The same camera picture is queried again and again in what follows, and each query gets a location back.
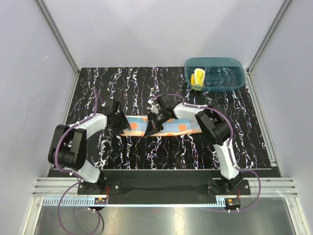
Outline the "orange blue dotted towel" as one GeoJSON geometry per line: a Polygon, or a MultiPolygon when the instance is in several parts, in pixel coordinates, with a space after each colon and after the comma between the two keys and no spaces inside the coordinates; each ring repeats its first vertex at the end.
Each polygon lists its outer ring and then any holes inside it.
{"type": "MultiPolygon", "coordinates": [[[[148,124],[147,116],[127,116],[131,130],[125,129],[121,136],[143,137],[148,124]]],[[[201,133],[196,122],[188,119],[170,119],[163,124],[163,130],[153,134],[152,137],[171,137],[201,133]]]]}

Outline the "yellow crocodile towel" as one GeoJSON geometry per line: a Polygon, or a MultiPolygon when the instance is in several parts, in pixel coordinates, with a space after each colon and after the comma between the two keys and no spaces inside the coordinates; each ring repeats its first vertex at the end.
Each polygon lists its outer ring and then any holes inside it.
{"type": "Polygon", "coordinates": [[[201,91],[204,87],[205,70],[196,68],[191,74],[191,87],[195,91],[201,91]]]}

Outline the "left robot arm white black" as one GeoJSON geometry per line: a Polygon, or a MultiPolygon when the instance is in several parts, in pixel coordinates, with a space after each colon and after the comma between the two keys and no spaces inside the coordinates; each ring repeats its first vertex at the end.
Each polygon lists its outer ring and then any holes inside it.
{"type": "Polygon", "coordinates": [[[105,190],[104,173],[87,160],[87,140],[97,132],[109,128],[115,135],[131,129],[121,110],[121,102],[108,100],[96,113],[72,125],[58,125],[55,129],[49,154],[49,163],[60,172],[69,173],[88,184],[92,192],[100,194],[105,190]]]}

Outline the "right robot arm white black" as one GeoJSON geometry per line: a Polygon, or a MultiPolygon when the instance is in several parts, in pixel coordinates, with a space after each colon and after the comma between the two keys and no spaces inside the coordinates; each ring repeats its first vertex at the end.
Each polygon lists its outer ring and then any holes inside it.
{"type": "Polygon", "coordinates": [[[170,119],[189,119],[196,122],[201,132],[215,148],[221,167],[221,182],[216,188],[208,185],[215,194],[233,194],[243,180],[234,160],[232,147],[233,129],[230,121],[217,104],[195,105],[175,100],[175,94],[162,94],[148,101],[148,124],[144,137],[150,137],[164,129],[170,119]]]}

